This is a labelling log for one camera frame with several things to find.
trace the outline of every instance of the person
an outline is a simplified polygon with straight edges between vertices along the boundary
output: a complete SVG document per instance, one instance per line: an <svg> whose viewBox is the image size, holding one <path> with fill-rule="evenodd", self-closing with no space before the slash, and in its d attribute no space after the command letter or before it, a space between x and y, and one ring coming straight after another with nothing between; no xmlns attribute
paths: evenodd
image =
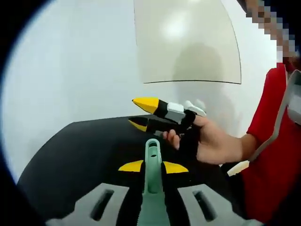
<svg viewBox="0 0 301 226"><path fill-rule="evenodd" d="M261 23L257 0L247 0L246 10L251 10L253 20ZM301 70L301 60L295 51L290 51L288 40L283 39L272 18L265 19L262 27L269 30L272 37L275 35L277 45L283 50L283 63L277 63L276 68L267 73L259 105L244 136L232 137L208 118L196 117L194 124L200 127L196 157L201 162L224 164L248 160L273 133L287 80L292 71ZM174 130L164 132L163 137L179 149L180 138ZM293 190L300 173L301 126L289 119L286 110L277 139L248 168L231 176L229 181L245 218L266 223Z"/></svg>

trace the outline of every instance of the black table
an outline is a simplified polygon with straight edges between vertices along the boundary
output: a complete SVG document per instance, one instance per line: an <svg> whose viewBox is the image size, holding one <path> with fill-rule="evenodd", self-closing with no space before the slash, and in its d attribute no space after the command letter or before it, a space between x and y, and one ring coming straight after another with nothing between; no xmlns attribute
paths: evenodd
<svg viewBox="0 0 301 226"><path fill-rule="evenodd" d="M139 213L139 193L144 173L121 172L123 164L143 160L145 142L160 142L163 161L183 165L189 173L168 174L164 180L166 200L175 215L183 215L174 188L207 184L232 203L228 182L219 166L185 158L161 138L136 129L128 117L74 122L47 141L23 171L17 186L44 220L61 218L74 210L75 202L102 182L130 187L125 204L136 204L136 210L122 208L128 219Z"/></svg>

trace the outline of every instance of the white wall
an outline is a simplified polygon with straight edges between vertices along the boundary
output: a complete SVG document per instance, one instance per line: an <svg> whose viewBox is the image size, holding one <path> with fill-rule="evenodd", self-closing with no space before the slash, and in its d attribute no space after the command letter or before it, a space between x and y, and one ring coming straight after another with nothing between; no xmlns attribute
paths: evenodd
<svg viewBox="0 0 301 226"><path fill-rule="evenodd" d="M6 158L17 181L33 155L73 121L144 114L132 98L182 103L199 98L230 134L245 133L276 42L252 24L236 0L221 0L233 22L242 84L143 85L136 59L133 0L57 0L20 36L6 69L2 121Z"/></svg>

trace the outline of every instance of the red shirt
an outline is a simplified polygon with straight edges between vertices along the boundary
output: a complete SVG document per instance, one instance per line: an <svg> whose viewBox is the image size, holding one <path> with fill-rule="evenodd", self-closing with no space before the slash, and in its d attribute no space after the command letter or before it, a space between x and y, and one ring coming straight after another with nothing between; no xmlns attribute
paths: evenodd
<svg viewBox="0 0 301 226"><path fill-rule="evenodd" d="M247 132L257 138L257 147L273 133L285 88L285 67L277 64L277 68L271 69L266 76L261 100ZM277 139L241 172L248 217L263 223L271 219L299 173L301 127L289 119L286 110Z"/></svg>

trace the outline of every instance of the green mount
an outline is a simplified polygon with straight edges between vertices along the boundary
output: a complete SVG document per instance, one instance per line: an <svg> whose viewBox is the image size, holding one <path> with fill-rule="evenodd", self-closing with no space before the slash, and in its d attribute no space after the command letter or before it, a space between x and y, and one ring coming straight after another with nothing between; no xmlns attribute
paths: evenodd
<svg viewBox="0 0 301 226"><path fill-rule="evenodd" d="M160 143L150 139L145 145L145 184L137 226L170 226L161 176Z"/></svg>

